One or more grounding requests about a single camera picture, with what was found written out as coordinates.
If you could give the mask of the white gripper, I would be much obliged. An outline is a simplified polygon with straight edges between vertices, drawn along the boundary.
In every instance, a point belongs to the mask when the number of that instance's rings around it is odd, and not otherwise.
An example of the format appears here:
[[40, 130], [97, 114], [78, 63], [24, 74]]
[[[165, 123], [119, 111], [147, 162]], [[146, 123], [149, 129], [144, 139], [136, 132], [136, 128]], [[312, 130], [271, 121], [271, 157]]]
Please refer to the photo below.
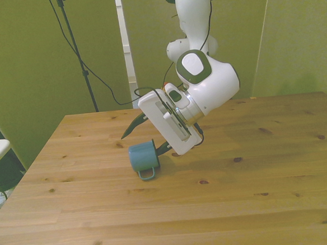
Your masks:
[[156, 148], [157, 156], [168, 152], [171, 148], [177, 154], [183, 155], [201, 142], [199, 134], [192, 126], [184, 123], [173, 102], [161, 89], [145, 94], [139, 99], [138, 106], [143, 113], [129, 124], [121, 139], [126, 138], [138, 125], [149, 119], [166, 140]]

